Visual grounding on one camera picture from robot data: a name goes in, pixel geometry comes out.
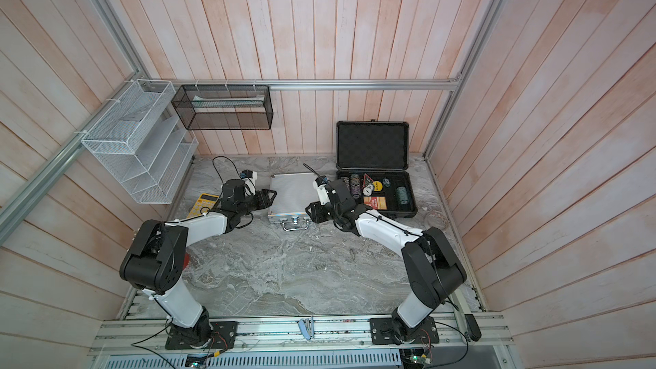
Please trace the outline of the silver aluminium poker case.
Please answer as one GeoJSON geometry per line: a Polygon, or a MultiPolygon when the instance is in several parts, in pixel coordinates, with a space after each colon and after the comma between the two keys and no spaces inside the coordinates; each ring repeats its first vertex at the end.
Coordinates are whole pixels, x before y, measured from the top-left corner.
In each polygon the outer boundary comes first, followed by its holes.
{"type": "Polygon", "coordinates": [[[313,173],[275,174],[270,189],[277,192],[269,208],[268,220],[286,232],[305,231],[313,223],[306,212],[318,200],[313,173]]]}

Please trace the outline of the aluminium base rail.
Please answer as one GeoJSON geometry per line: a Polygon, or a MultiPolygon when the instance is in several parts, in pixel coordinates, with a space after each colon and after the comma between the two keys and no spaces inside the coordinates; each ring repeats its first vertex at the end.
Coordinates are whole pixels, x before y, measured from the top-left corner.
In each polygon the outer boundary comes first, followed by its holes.
{"type": "Polygon", "coordinates": [[[164,319],[101,325],[93,368],[521,368],[500,314],[436,313],[407,340],[385,315],[214,319],[208,344],[187,346],[164,319]]]}

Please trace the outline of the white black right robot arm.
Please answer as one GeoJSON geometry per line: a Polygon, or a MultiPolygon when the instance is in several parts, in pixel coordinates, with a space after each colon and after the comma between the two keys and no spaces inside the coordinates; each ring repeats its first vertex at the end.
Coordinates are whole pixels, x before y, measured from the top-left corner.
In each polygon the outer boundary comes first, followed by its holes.
{"type": "Polygon", "coordinates": [[[332,221],[343,232],[371,239],[403,260],[411,291],[393,311],[386,329],[395,344],[409,343],[421,326],[467,280],[466,270],[444,232],[408,227],[357,203],[343,181],[317,177],[313,188],[319,200],[306,208],[317,223],[332,221]]]}

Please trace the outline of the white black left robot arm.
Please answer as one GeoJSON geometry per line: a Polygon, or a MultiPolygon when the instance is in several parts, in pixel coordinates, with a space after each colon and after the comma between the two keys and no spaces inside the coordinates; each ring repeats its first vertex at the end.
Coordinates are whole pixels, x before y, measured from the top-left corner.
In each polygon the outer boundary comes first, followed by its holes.
{"type": "Polygon", "coordinates": [[[147,220],[136,232],[119,275],[163,309],[169,327],[185,346],[201,349],[212,339],[208,310],[182,281],[186,249],[239,229],[242,218],[270,208],[277,192],[258,190],[249,179],[230,179],[206,213],[184,220],[147,220]]]}

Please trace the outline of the black mesh wall basket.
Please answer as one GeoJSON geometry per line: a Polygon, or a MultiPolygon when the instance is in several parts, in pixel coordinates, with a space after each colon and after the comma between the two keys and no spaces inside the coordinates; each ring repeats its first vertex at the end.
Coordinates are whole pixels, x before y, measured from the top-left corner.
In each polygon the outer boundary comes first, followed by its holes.
{"type": "Polygon", "coordinates": [[[266,131],[273,124],[265,85],[181,85],[172,105],[191,131],[266,131]]]}

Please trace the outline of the dark grey poker case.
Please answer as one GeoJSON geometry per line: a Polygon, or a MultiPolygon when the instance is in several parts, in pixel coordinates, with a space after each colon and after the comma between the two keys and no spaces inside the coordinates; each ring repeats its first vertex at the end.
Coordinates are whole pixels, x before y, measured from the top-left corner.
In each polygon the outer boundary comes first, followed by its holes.
{"type": "Polygon", "coordinates": [[[418,208],[408,174],[409,124],[405,121],[339,121],[337,129],[337,178],[359,174],[361,197],[385,196],[391,219],[413,218],[418,208]],[[396,188],[408,189],[410,202],[401,206],[396,188]]]}

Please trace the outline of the blue clip on rail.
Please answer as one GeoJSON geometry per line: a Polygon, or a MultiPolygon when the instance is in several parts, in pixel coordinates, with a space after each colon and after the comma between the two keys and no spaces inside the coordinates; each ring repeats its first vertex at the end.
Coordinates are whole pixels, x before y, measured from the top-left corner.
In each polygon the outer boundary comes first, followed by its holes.
{"type": "Polygon", "coordinates": [[[299,319],[297,324],[302,336],[306,340],[311,341],[314,338],[314,318],[299,319]]]}

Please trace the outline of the clear tape roll red print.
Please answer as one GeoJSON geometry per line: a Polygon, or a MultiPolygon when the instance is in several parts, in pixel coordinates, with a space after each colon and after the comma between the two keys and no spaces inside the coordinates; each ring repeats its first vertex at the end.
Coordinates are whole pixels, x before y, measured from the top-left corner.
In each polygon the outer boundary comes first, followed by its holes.
{"type": "Polygon", "coordinates": [[[425,225],[427,227],[435,227],[443,232],[449,230],[449,218],[443,212],[435,210],[429,211],[425,215],[425,225]]]}

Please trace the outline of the playing card deck box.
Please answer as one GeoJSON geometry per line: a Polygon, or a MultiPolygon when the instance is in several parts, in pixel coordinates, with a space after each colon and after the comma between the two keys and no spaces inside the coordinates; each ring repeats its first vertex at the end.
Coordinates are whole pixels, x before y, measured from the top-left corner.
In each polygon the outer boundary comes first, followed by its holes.
{"type": "Polygon", "coordinates": [[[387,210],[388,204],[385,196],[365,196],[365,205],[376,210],[387,210]]]}

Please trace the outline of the yellow calculator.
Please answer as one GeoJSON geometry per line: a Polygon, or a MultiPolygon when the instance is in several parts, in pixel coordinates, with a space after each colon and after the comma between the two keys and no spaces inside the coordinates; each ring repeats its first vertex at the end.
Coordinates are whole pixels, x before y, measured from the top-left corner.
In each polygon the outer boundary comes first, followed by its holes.
{"type": "Polygon", "coordinates": [[[188,213],[187,218],[194,218],[201,215],[205,215],[213,208],[213,206],[215,206],[215,204],[218,201],[219,201],[218,196],[208,193],[201,194],[199,198],[195,201],[193,206],[191,207],[191,210],[188,213]]]}

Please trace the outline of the green chip stack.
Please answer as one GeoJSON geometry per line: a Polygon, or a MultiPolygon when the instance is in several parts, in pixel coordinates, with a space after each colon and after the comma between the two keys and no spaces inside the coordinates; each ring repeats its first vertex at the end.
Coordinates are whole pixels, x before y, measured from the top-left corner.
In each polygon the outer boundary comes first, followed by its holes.
{"type": "Polygon", "coordinates": [[[396,188],[396,199],[401,206],[408,205],[410,202],[408,189],[405,186],[396,188]]]}

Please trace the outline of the poker chip stack row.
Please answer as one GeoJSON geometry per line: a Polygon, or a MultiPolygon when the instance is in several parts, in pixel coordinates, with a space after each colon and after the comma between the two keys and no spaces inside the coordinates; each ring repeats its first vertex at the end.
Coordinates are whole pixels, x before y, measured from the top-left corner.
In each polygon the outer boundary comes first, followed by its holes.
{"type": "Polygon", "coordinates": [[[348,187],[348,191],[355,200],[361,197],[361,182],[359,174],[349,174],[342,176],[341,181],[348,187]]]}

